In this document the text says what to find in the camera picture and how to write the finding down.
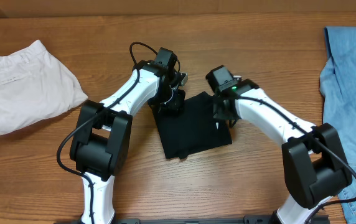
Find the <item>black t-shirt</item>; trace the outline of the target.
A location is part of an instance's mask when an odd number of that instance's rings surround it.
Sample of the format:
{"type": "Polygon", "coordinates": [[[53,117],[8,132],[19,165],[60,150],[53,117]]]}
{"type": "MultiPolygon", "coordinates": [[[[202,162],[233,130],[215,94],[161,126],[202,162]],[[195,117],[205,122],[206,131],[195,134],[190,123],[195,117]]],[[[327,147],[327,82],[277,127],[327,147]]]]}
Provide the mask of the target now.
{"type": "Polygon", "coordinates": [[[205,91],[185,100],[179,114],[155,108],[152,113],[166,159],[185,159],[232,143],[226,122],[213,117],[213,98],[205,91]]]}

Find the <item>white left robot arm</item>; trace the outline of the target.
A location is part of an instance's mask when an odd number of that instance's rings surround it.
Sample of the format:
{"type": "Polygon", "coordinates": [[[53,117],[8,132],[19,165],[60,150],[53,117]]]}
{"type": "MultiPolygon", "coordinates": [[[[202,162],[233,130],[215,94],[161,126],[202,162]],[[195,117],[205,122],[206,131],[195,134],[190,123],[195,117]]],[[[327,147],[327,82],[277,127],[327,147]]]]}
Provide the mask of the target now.
{"type": "Polygon", "coordinates": [[[84,184],[84,212],[79,223],[113,223],[113,182],[129,149],[134,115],[148,103],[155,113],[183,111],[187,74],[175,69],[177,55],[159,49],[154,60],[134,64],[129,80],[113,95],[82,105],[70,158],[84,184]]]}

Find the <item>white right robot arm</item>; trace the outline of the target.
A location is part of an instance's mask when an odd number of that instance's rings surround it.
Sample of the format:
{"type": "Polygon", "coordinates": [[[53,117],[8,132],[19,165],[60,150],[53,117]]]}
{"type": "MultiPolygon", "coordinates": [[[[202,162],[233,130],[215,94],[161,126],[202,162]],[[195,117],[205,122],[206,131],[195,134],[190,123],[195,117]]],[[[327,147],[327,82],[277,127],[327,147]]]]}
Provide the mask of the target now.
{"type": "Polygon", "coordinates": [[[322,223],[322,206],[352,183],[352,173],[335,128],[317,126],[275,103],[250,79],[235,77],[223,65],[206,75],[215,103],[213,115],[233,127],[239,119],[259,128],[281,146],[289,192],[270,223],[322,223]]]}

